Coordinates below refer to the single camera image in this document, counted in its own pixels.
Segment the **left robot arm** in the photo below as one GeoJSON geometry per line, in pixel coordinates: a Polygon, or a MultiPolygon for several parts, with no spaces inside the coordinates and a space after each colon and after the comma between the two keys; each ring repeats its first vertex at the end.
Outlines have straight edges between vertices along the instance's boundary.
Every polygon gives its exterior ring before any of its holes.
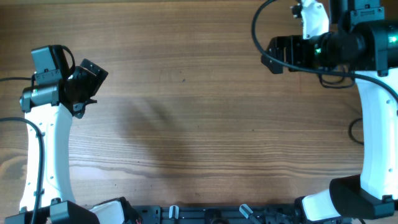
{"type": "Polygon", "coordinates": [[[6,223],[112,223],[123,221],[119,202],[91,209],[75,203],[70,183],[68,143],[73,118],[82,118],[108,73],[84,59],[69,65],[64,45],[31,51],[35,73],[20,98],[28,129],[27,178],[19,214],[6,223]]]}

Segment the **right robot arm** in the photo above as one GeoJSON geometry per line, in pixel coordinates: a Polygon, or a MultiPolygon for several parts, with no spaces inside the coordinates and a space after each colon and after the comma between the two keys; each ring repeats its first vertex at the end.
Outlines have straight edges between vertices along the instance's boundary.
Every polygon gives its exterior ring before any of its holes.
{"type": "Polygon", "coordinates": [[[317,194],[295,201],[292,223],[361,222],[393,216],[397,210],[397,21],[385,17],[379,1],[299,1],[291,8],[301,35],[274,37],[260,48],[274,74],[335,76],[322,86],[357,86],[363,123],[363,168],[333,179],[317,194]]]}

